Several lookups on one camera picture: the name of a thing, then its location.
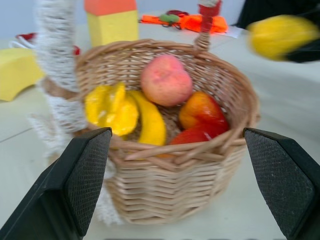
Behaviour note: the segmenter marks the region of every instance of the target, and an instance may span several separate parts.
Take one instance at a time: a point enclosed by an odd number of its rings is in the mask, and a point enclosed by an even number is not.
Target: yellow block
[[[0,49],[0,100],[12,101],[43,76],[32,49]]]
[[[137,10],[95,16],[87,13],[93,47],[139,39]]]

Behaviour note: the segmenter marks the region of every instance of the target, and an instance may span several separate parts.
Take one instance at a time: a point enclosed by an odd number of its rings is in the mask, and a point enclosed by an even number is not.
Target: peach
[[[191,96],[193,84],[182,62],[173,55],[165,54],[154,58],[144,68],[141,88],[151,102],[172,107]]]

